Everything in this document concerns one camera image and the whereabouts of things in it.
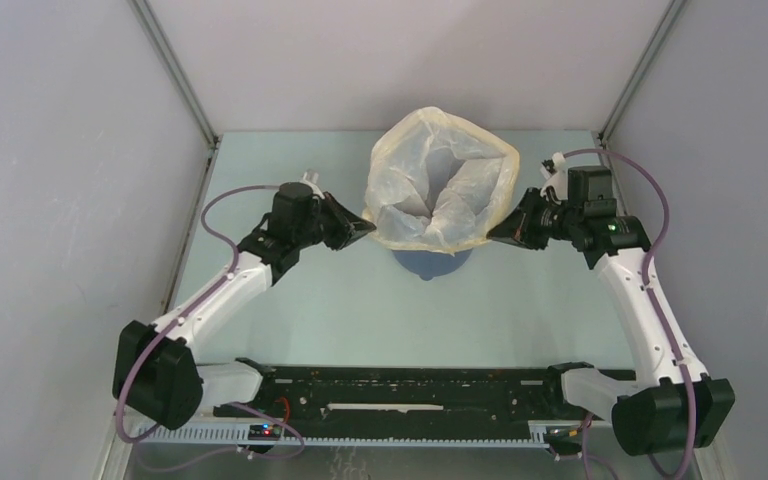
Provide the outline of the blue plastic trash bin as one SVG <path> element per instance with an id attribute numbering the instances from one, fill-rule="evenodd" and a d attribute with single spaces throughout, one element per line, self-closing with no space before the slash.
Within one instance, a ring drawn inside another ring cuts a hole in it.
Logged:
<path id="1" fill-rule="evenodd" d="M 472 255 L 472 250 L 464 250 L 454 254 L 394 250 L 392 255 L 405 270 L 423 281 L 430 281 L 449 275 L 461 268 Z"/>

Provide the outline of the translucent cream plastic trash bag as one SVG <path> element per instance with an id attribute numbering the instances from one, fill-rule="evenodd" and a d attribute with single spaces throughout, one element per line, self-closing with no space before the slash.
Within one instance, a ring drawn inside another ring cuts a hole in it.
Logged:
<path id="1" fill-rule="evenodd" d="M 374 144 L 363 217 L 390 250 L 471 250 L 507 216 L 519 167 L 517 149 L 492 132 L 420 108 Z"/>

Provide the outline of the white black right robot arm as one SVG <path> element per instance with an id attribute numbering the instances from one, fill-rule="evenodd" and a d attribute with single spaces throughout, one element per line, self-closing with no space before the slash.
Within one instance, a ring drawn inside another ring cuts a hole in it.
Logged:
<path id="1" fill-rule="evenodd" d="M 634 377 L 616 380 L 584 362 L 553 365 L 541 392 L 545 411 L 566 418 L 578 408 L 609 422 L 632 456 L 705 448 L 735 403 L 677 324 L 647 253 L 639 219 L 622 216 L 612 173 L 602 166 L 563 169 L 545 162 L 546 181 L 529 188 L 489 239 L 528 250 L 566 241 L 607 288 L 628 342 Z"/>

